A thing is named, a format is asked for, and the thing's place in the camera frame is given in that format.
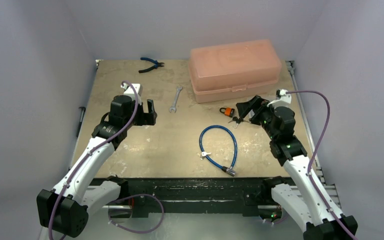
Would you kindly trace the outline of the orange black padlock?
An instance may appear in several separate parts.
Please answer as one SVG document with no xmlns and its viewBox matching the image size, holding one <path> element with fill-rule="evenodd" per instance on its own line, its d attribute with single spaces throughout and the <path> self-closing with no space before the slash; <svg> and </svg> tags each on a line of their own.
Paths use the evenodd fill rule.
<svg viewBox="0 0 384 240">
<path fill-rule="evenodd" d="M 221 107 L 219 109 L 219 112 L 222 113 L 223 115 L 229 117 L 229 118 L 233 118 L 236 110 L 234 108 L 231 108 L 231 107 Z"/>
</svg>

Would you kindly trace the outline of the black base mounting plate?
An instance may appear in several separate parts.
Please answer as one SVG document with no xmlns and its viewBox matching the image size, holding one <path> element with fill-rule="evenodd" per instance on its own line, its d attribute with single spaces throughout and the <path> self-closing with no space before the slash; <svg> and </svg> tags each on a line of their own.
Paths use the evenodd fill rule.
<svg viewBox="0 0 384 240">
<path fill-rule="evenodd" d="M 269 187 L 275 184 L 295 185 L 291 177 L 199 177 L 199 178 L 119 178 L 108 181 L 121 185 L 124 206 L 132 206 L 133 218 L 146 218 L 150 213 L 240 214 L 258 217 L 276 209 Z"/>
</svg>

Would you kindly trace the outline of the silver open end wrench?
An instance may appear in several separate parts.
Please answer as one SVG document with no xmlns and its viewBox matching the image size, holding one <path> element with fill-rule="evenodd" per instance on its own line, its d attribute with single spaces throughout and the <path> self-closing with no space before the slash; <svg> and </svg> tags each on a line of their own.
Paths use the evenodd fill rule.
<svg viewBox="0 0 384 240">
<path fill-rule="evenodd" d="M 172 112 L 176 113 L 176 111 L 177 111 L 177 102 L 178 102 L 179 95 L 180 95 L 180 92 L 182 91 L 182 89 L 183 89 L 182 86 L 177 86 L 176 87 L 176 93 L 175 93 L 172 105 L 169 108 L 169 112 L 170 113 L 172 113 Z"/>
</svg>

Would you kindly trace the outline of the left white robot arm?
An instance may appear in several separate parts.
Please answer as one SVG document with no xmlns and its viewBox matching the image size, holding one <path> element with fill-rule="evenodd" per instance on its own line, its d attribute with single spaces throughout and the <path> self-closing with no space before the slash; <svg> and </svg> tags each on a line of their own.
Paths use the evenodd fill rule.
<svg viewBox="0 0 384 240">
<path fill-rule="evenodd" d="M 89 190 L 103 163 L 127 137 L 132 126 L 153 126 L 157 113 L 154 102 L 146 101 L 147 112 L 138 97 L 117 95 L 94 128 L 86 149 L 69 172 L 51 190 L 41 190 L 36 197 L 39 222 L 48 229 L 49 239 L 54 232 L 62 238 L 78 237 L 88 219 L 108 203 L 122 205 L 132 198 L 126 180 L 109 177 L 98 187 Z"/>
</svg>

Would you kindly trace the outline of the pink translucent plastic toolbox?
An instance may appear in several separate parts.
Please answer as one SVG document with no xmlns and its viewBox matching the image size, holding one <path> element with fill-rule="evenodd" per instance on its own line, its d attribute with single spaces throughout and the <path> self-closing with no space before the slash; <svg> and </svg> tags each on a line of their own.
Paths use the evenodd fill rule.
<svg viewBox="0 0 384 240">
<path fill-rule="evenodd" d="M 268 39 L 190 50 L 189 76 L 197 103 L 267 92 L 280 79 L 282 63 Z"/>
</svg>

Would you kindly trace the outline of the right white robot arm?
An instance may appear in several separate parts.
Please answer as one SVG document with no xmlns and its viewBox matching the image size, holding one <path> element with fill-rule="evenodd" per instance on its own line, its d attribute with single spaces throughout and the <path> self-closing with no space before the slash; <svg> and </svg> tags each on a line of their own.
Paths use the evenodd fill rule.
<svg viewBox="0 0 384 240">
<path fill-rule="evenodd" d="M 338 207 L 312 169 L 303 144 L 295 136 L 295 112 L 256 95 L 236 104 L 242 119 L 250 112 L 250 122 L 261 126 L 270 138 L 272 155 L 289 174 L 299 194 L 280 177 L 265 180 L 260 196 L 268 204 L 276 202 L 302 230 L 305 240 L 354 240 L 358 223 Z"/>
</svg>

